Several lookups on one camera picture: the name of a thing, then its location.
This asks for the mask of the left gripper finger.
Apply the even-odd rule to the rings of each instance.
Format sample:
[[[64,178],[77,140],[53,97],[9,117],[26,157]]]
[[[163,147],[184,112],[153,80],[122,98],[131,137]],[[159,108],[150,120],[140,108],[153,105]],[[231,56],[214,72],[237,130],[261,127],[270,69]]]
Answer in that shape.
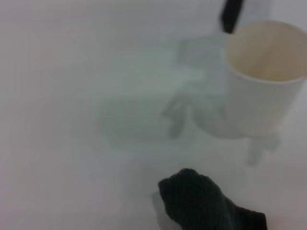
[[[232,220],[235,230],[267,230],[266,216],[261,212],[234,207]]]

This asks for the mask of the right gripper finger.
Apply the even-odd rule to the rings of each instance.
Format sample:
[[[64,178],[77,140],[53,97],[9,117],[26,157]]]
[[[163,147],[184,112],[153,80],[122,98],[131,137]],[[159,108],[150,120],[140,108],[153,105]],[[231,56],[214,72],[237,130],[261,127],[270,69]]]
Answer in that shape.
[[[222,30],[227,34],[232,34],[238,22],[242,10],[243,0],[226,0],[220,14]]]

